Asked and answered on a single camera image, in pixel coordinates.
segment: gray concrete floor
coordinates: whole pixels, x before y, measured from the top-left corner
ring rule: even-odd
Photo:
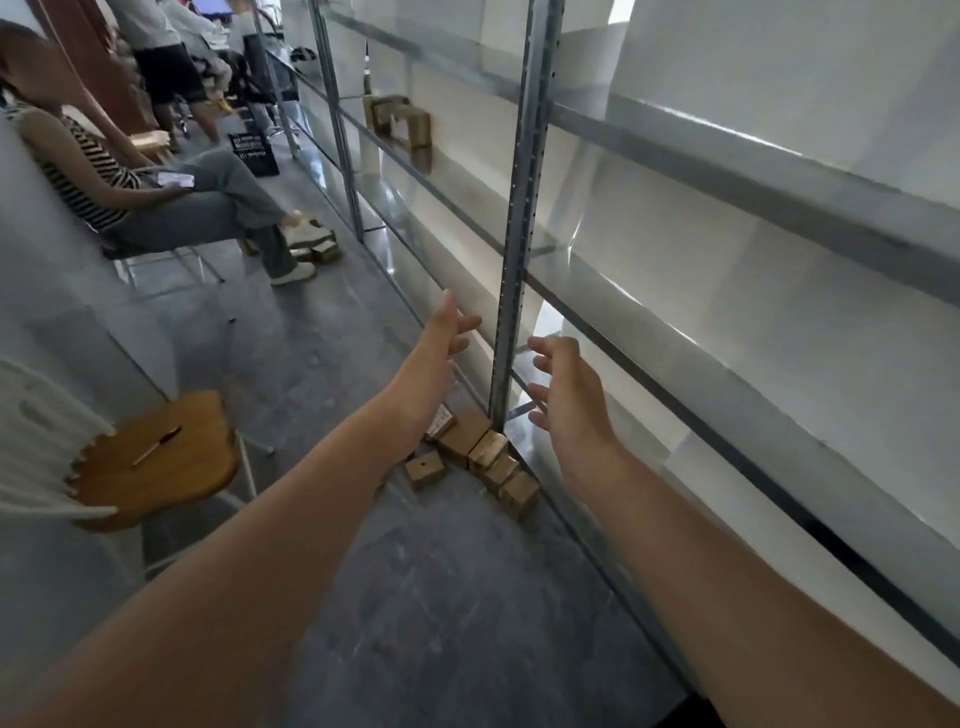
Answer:
[[[345,259],[275,290],[255,258],[217,243],[203,252],[227,283],[150,302],[175,342],[181,390],[219,390],[236,426],[276,445],[274,458],[253,457],[261,488],[385,385],[420,333],[311,182],[280,156],[281,177],[265,186],[336,229]],[[134,270],[145,294],[187,282],[171,261]],[[460,388],[449,401],[471,405]],[[151,519],[147,562],[229,515],[207,501]],[[396,469],[303,639],[279,724],[649,726],[683,697],[546,503],[517,524],[469,473],[454,469],[415,494]]]

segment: wooden seat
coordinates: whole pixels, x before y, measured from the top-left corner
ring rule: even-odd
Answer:
[[[182,431],[143,462],[132,463],[164,434]],[[178,503],[226,488],[240,467],[233,428],[217,392],[193,392],[101,435],[83,451],[71,485],[83,505],[110,505],[117,513],[80,522],[91,531],[116,531]]]

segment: white woven chair back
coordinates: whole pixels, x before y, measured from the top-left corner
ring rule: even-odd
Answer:
[[[80,520],[115,513],[81,505],[65,480],[84,446],[113,431],[46,376],[0,358],[0,515]]]

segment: hand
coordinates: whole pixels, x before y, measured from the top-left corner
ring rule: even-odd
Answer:
[[[464,351],[470,343],[463,334],[480,326],[479,316],[465,316],[457,310],[453,291],[444,291],[440,307],[426,324],[414,350],[384,390],[388,404],[400,413],[413,450],[453,386],[453,362],[450,357]]]
[[[534,366],[551,375],[550,386],[530,384],[531,394],[547,405],[529,417],[550,433],[564,479],[577,489],[589,479],[593,464],[622,446],[613,433],[600,377],[580,355],[580,345],[569,336],[531,336],[537,353]]]

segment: metal upright post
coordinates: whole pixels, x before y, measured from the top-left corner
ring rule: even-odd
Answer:
[[[256,26],[256,34],[260,38],[260,47],[263,49],[263,62],[267,65],[267,73],[270,76],[270,91],[276,99],[276,113],[280,115],[280,126],[283,127],[283,135],[287,137],[287,144],[290,145],[290,155],[295,158],[300,145],[297,143],[294,133],[290,129],[290,120],[287,118],[287,112],[283,110],[283,96],[280,94],[280,85],[276,82],[274,64],[270,59],[270,54],[267,53],[267,43],[269,40],[263,32],[263,23],[260,20],[260,6],[257,2],[253,3],[253,25]],[[274,38],[273,42],[279,43],[279,39]]]
[[[350,219],[353,222],[353,231],[356,233],[357,240],[363,243],[363,217],[360,214],[360,201],[353,183],[353,161],[350,158],[347,131],[344,129],[344,117],[340,111],[340,89],[337,87],[337,72],[333,65],[333,54],[330,52],[330,36],[326,32],[326,18],[317,9],[317,0],[307,0],[307,6],[313,21],[313,35],[317,41],[320,70],[324,74],[326,103],[330,108],[330,123],[333,126],[333,137],[340,157],[340,171],[344,175],[344,190],[347,193]]]
[[[490,418],[502,430],[510,398],[510,371],[516,353],[516,334],[523,306],[523,274],[530,250],[530,233],[537,214],[540,170],[550,111],[553,62],[560,43],[564,0],[530,0],[527,40],[523,49],[523,75],[516,112],[514,169],[507,209],[507,237],[500,280],[500,302],[493,342],[493,379]]]

